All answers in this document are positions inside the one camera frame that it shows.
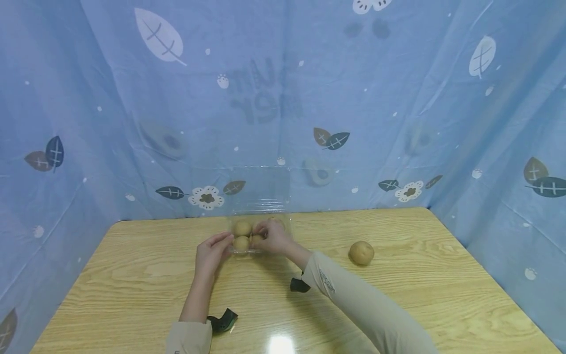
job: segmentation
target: blue curtain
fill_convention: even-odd
[[[112,224],[268,194],[429,207],[566,352],[565,2],[6,0],[0,19],[0,353],[31,349]]]

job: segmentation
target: clear plastic container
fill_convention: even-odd
[[[245,181],[244,188],[229,198],[230,214],[228,230],[235,233],[235,226],[242,222],[251,226],[250,233],[239,233],[241,237],[251,237],[256,223],[274,217],[279,220],[285,230],[292,235],[291,216],[287,213],[289,203],[291,175],[290,170],[283,166],[274,167],[234,167],[229,173],[231,181]],[[249,247],[237,250],[233,246],[230,251],[235,254],[261,253],[261,250]]]

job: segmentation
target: white flower print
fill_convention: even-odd
[[[405,187],[395,192],[395,197],[402,203],[416,199],[422,193],[421,188],[423,188],[423,185],[423,181],[407,183]]]
[[[194,188],[188,201],[192,205],[198,205],[201,209],[205,210],[213,210],[224,204],[224,198],[218,195],[218,188],[214,186]]]

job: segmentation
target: leaf print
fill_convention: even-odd
[[[45,159],[45,153],[43,151],[30,152],[26,157],[24,157],[24,160],[38,171],[45,172],[53,168],[53,166],[51,166]]]
[[[65,150],[63,149],[63,143],[57,135],[51,138],[47,146],[45,147],[45,160],[51,167],[59,167],[63,163],[65,158]]]
[[[246,185],[246,181],[232,181],[224,186],[222,191],[226,195],[238,194]]]
[[[393,0],[372,0],[374,3],[374,10],[381,11],[393,1]]]
[[[352,2],[352,10],[358,15],[366,14],[372,6],[373,0],[354,0]]]
[[[16,314],[16,309],[13,309],[8,313],[4,321],[0,323],[0,354],[4,354],[8,350],[10,342],[16,333],[17,326],[18,315]]]
[[[471,55],[469,71],[471,76],[479,76],[487,70],[493,59],[495,58],[495,40],[489,36],[484,36],[477,47],[474,54]]]
[[[330,133],[321,128],[314,128],[315,141],[320,146],[326,146],[328,139],[330,138]]]
[[[535,193],[546,198],[558,198],[566,195],[566,180],[557,177],[541,177],[533,182],[531,188]]]
[[[533,184],[539,178],[548,177],[548,169],[539,159],[531,157],[523,169],[523,176],[528,184]]]
[[[181,199],[185,196],[183,190],[175,186],[161,187],[157,189],[156,192],[161,194],[165,198],[173,200]]]
[[[348,141],[350,133],[336,133],[328,138],[326,148],[329,150],[338,150]]]
[[[440,181],[441,178],[442,178],[442,175],[441,175],[441,174],[439,174],[438,176],[434,177],[433,179],[431,179],[431,180],[424,186],[424,189],[432,188],[432,186],[434,186],[438,181]]]
[[[177,61],[187,66],[179,59],[183,54],[183,40],[175,28],[151,11],[136,7],[134,12],[140,35],[153,55],[166,62]]]
[[[397,189],[399,187],[398,180],[385,180],[378,183],[379,187],[386,192]]]

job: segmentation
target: beige sleeve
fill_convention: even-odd
[[[165,347],[165,354],[208,354],[211,348],[212,326],[210,321],[175,322]]]
[[[312,254],[302,279],[332,300],[381,354],[438,354],[407,311],[324,254]]]

